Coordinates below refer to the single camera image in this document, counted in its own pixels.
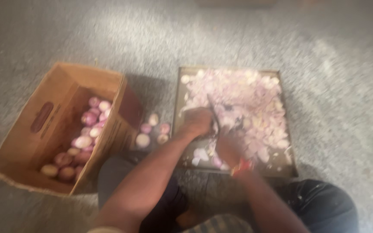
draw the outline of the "floor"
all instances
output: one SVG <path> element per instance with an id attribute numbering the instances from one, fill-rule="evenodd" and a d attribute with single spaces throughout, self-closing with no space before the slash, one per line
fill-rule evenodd
<path id="1" fill-rule="evenodd" d="M 342 187 L 362 232 L 373 232 L 373 1 L 210 9 L 193 0 L 0 0 L 0 143 L 55 61 L 95 60 L 127 74 L 166 120 L 182 64 L 280 69 L 300 179 Z M 232 199 L 215 192 L 222 177 L 176 174 L 192 200 Z M 96 202 L 0 181 L 0 232 L 85 232 Z"/>

